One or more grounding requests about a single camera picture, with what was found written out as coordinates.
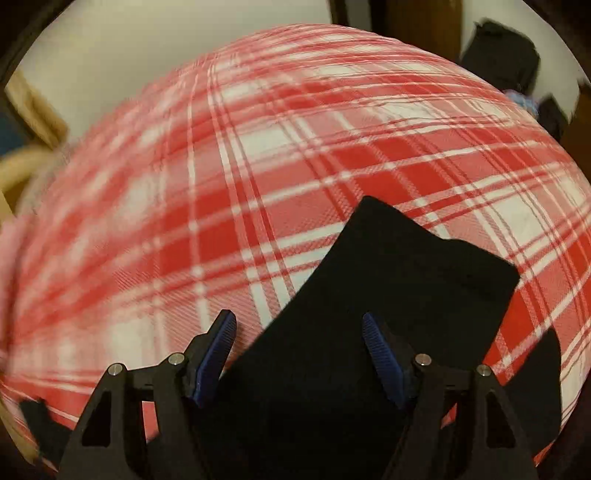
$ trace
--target red and white bedsheet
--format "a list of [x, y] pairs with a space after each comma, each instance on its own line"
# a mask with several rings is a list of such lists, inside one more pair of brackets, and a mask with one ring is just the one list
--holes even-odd
[[236, 358], [367, 194], [517, 265], [485, 361], [505, 382], [554, 326], [566, 421], [591, 364], [589, 183], [474, 75], [334, 25], [243, 38], [88, 133], [19, 227], [5, 401], [18, 415], [15, 400], [46, 398], [73, 426], [110, 363], [155, 364], [224, 307], [239, 320]]

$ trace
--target blue gripper pad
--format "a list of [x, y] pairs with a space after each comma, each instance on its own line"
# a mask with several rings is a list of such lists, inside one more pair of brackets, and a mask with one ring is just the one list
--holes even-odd
[[399, 409], [405, 409], [416, 396], [412, 347], [371, 313], [363, 316], [362, 334], [386, 396]]
[[209, 331], [206, 352], [195, 373], [193, 401], [203, 408], [213, 399], [230, 349], [236, 339], [236, 317], [230, 310], [222, 310]]

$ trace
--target checkered cloth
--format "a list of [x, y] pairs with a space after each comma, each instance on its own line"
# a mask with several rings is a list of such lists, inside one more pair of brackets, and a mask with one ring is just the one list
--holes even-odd
[[8, 406], [17, 416], [17, 399], [43, 397], [72, 427], [110, 363], [156, 364], [222, 308], [239, 322], [232, 361], [363, 195], [518, 267], [485, 362], [506, 382], [553, 326], [566, 421], [591, 365], [591, 186], [484, 81], [334, 25], [275, 28], [205, 55], [76, 147], [15, 269]]

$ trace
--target plaid fabric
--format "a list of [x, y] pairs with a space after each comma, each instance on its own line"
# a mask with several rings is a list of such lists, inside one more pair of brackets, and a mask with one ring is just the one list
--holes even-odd
[[517, 265], [485, 362], [505, 382], [556, 328], [566, 421], [591, 362], [589, 183], [476, 76], [334, 25], [275, 28], [205, 55], [76, 147], [23, 246], [9, 407], [43, 397], [73, 426], [110, 363], [155, 364], [224, 307], [239, 320], [236, 358], [366, 194]]

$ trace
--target silver screw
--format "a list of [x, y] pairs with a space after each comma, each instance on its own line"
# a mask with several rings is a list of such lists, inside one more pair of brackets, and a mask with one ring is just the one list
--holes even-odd
[[182, 353], [173, 353], [168, 357], [168, 363], [171, 365], [178, 365], [184, 362], [184, 355]]
[[428, 367], [433, 360], [426, 353], [420, 353], [414, 358], [414, 361], [421, 365], [421, 367]]
[[121, 364], [113, 364], [109, 367], [109, 370], [108, 370], [109, 375], [112, 375], [113, 377], [116, 377], [122, 371], [123, 371], [123, 365], [121, 365]]
[[478, 365], [478, 367], [476, 367], [476, 373], [483, 377], [490, 377], [492, 375], [492, 370], [488, 365]]

